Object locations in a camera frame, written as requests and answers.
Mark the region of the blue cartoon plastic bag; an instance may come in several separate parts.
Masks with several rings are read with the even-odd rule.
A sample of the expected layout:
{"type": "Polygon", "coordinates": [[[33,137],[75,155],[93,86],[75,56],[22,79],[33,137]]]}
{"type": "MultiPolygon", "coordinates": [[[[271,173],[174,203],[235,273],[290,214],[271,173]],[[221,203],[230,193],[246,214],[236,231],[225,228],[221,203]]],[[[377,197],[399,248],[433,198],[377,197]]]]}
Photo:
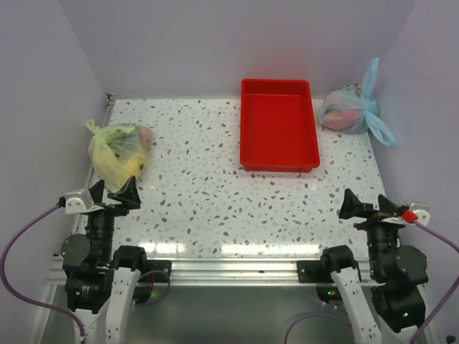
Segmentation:
{"type": "Polygon", "coordinates": [[[369,62],[362,82],[330,91],[321,105],[320,124],[348,134],[371,131],[381,144],[395,146],[396,138],[379,118],[378,103],[373,94],[378,72],[379,60],[374,58],[369,62]]]}

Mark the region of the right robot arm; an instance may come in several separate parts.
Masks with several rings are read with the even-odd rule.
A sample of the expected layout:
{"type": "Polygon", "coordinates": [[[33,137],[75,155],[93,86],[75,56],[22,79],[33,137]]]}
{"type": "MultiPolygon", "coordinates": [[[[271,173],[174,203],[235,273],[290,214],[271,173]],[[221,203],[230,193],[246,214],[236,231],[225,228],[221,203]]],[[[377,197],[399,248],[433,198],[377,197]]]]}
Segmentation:
{"type": "Polygon", "coordinates": [[[354,227],[366,233],[369,275],[375,286],[366,300],[358,262],[346,245],[325,249],[319,272],[334,282],[349,316],[355,343],[409,343],[425,321],[425,301],[419,286],[428,281],[427,257],[399,243],[400,229],[430,221],[430,209],[410,202],[397,205],[378,196],[379,206],[361,202],[351,189],[344,192],[340,219],[361,218],[354,227]]]}

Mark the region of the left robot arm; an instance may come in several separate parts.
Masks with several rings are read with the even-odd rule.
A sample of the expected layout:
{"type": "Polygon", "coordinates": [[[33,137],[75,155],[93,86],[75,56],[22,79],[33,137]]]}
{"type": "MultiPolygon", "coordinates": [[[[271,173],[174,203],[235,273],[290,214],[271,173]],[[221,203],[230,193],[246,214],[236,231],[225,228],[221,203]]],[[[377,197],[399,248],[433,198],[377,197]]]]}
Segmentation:
{"type": "Polygon", "coordinates": [[[76,340],[82,343],[123,343],[138,281],[149,272],[142,247],[113,249],[115,219],[141,207],[136,178],[108,194],[104,181],[64,196],[66,214],[87,217],[82,234],[72,234],[61,246],[62,268],[67,277],[67,306],[76,317],[76,340]]]}

